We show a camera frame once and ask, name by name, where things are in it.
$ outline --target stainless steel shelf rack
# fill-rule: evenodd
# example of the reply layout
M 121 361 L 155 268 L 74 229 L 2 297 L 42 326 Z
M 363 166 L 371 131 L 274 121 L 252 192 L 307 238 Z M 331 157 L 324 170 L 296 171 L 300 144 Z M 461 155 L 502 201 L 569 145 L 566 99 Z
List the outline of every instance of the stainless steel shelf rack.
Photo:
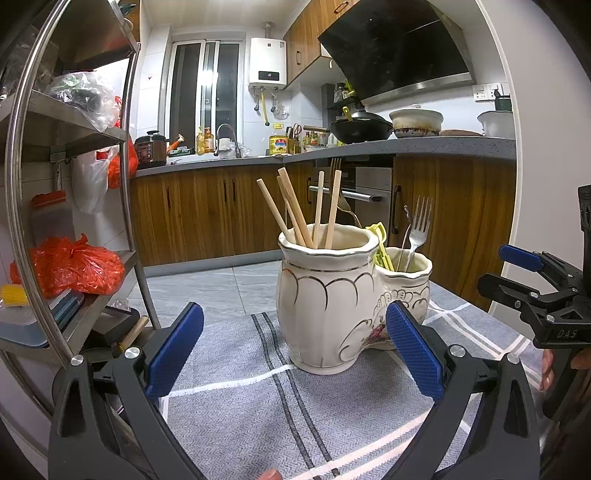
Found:
M 59 47 L 59 60 L 64 70 L 91 69 L 117 60 L 129 59 L 122 98 L 121 128 L 98 132 L 76 108 L 33 90 L 35 74 L 48 43 Z M 41 294 L 33 265 L 28 255 L 21 216 L 21 163 L 27 160 L 47 161 L 55 152 L 73 157 L 87 151 L 119 144 L 121 152 L 121 203 L 129 251 L 118 252 L 126 274 L 135 270 L 139 289 L 152 326 L 160 328 L 150 296 L 144 269 L 136 252 L 129 202 L 129 154 L 127 138 L 131 91 L 137 68 L 140 44 L 137 43 L 115 0 L 58 0 L 39 30 L 25 63 L 16 92 L 0 105 L 0 138 L 5 144 L 5 194 L 12 249 L 22 285 L 37 321 L 43 329 L 48 347 L 30 348 L 0 339 L 0 350 L 14 355 L 66 366 L 80 352 L 96 320 L 111 296 L 87 295 L 80 310 L 61 332 Z M 26 374 L 14 363 L 13 375 Z M 37 404 L 34 390 L 27 394 Z

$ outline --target bottle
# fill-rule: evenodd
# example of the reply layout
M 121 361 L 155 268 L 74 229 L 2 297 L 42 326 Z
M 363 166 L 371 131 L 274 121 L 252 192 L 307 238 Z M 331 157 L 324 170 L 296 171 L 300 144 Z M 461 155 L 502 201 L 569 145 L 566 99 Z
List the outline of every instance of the bottle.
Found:
M 211 128 L 205 127 L 205 135 L 203 136 L 203 139 L 205 144 L 205 153 L 213 153 L 215 146 L 213 142 L 213 134 Z
M 197 155 L 203 155 L 205 153 L 205 137 L 203 136 L 203 132 L 201 131 L 201 127 L 199 127 L 199 132 L 197 133 Z

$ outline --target faucet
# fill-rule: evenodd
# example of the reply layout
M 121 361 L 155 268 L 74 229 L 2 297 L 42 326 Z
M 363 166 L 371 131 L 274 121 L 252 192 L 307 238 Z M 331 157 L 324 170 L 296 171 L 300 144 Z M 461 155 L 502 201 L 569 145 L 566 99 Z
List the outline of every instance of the faucet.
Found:
M 236 139 L 236 132 L 234 131 L 234 127 L 230 124 L 221 124 L 216 131 L 216 149 L 214 150 L 213 154 L 217 157 L 220 153 L 220 129 L 222 127 L 228 127 L 232 131 L 232 135 L 234 135 L 234 147 L 236 148 L 236 158 L 242 158 L 242 154 L 240 153 L 240 147 L 238 146 L 238 140 Z

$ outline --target kitchen counter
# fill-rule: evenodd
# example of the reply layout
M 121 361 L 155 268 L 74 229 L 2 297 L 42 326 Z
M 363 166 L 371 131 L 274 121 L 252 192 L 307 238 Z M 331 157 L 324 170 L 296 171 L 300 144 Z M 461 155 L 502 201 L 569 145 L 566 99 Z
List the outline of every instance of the kitchen counter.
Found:
M 138 170 L 136 177 L 145 177 L 183 170 L 211 167 L 236 167 L 241 165 L 282 165 L 300 161 L 324 160 L 335 157 L 355 157 L 362 155 L 389 154 L 431 154 L 456 155 L 465 157 L 491 158 L 496 160 L 516 161 L 515 140 L 489 137 L 421 137 L 380 140 L 342 147 L 322 148 L 297 155 L 275 157 L 216 158 L 201 160 L 199 155 L 179 157 L 182 163 L 164 167 Z

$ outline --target red plastic bag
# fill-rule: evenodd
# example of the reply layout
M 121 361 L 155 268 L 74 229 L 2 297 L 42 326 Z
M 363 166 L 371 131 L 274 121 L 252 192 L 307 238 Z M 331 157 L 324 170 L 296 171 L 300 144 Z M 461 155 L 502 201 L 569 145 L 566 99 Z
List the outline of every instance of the red plastic bag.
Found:
M 50 237 L 39 248 L 31 248 L 31 260 L 45 298 L 58 296 L 67 288 L 84 293 L 112 295 L 125 278 L 125 266 L 119 256 L 104 247 L 88 245 L 80 240 Z M 21 279 L 15 262 L 10 264 L 12 283 Z
M 139 164 L 139 160 L 138 160 L 138 154 L 135 152 L 135 147 L 133 145 L 133 143 L 131 142 L 131 139 L 127 140 L 127 145 L 129 148 L 129 178 L 133 178 L 135 177 L 135 172 L 138 169 L 138 164 Z M 119 154 L 117 153 L 116 156 L 114 156 L 111 159 L 111 162 L 109 163 L 109 188 L 110 189 L 118 189 L 121 186 L 121 175 L 120 175 L 120 160 L 119 160 Z

